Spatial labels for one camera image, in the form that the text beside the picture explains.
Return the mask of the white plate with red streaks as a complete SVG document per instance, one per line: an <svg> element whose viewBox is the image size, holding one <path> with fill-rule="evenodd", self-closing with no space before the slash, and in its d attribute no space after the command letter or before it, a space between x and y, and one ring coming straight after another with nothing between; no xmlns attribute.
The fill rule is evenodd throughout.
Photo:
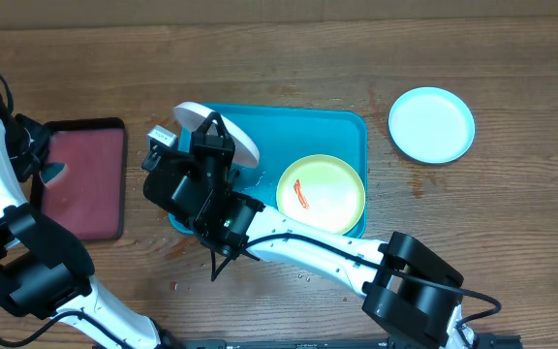
<svg viewBox="0 0 558 349"><path fill-rule="evenodd" d="M182 127L182 140L191 147L192 134L215 110L195 102L183 102L172 109L173 117ZM255 169L260 163L260 151L254 141L236 124L220 114L227 132L235 144L235 154L232 159L236 165Z"/></svg>

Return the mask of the green and orange sponge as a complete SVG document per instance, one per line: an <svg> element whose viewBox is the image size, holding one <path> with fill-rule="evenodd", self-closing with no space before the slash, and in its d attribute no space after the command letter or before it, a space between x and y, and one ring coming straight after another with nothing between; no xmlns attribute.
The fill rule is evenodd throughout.
<svg viewBox="0 0 558 349"><path fill-rule="evenodd" d="M44 187L53 187L57 185L68 172L68 166L64 163L45 164L40 171L40 179Z"/></svg>

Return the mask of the light blue plate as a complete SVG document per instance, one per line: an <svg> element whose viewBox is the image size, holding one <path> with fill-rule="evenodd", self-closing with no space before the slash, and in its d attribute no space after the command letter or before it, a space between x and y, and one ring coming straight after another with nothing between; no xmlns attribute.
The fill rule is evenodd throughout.
<svg viewBox="0 0 558 349"><path fill-rule="evenodd" d="M401 152L434 165L462 157L476 135L468 105L439 87L418 87L402 94L389 110L387 126Z"/></svg>

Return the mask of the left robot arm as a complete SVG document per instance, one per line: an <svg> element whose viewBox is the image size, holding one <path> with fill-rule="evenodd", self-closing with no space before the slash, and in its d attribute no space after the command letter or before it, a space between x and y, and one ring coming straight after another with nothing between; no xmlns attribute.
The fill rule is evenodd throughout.
<svg viewBox="0 0 558 349"><path fill-rule="evenodd" d="M14 112L0 74L0 307L44 325L0 346L19 348L57 323L67 324L102 348L178 348L154 320L122 303L96 278L80 240L28 202L20 187L46 168L50 130Z"/></svg>

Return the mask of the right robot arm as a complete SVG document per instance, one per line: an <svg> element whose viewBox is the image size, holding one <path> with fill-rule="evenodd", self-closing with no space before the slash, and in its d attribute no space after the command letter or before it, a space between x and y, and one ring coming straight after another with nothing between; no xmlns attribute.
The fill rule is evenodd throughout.
<svg viewBox="0 0 558 349"><path fill-rule="evenodd" d="M187 152L155 126L147 135L146 199L173 215L226 261L244 255L285 263L333 279L364 298L363 311L391 335L418 348L470 348L461 316L462 275L416 238L348 238L293 220L233 190L230 169L240 136L211 113Z"/></svg>

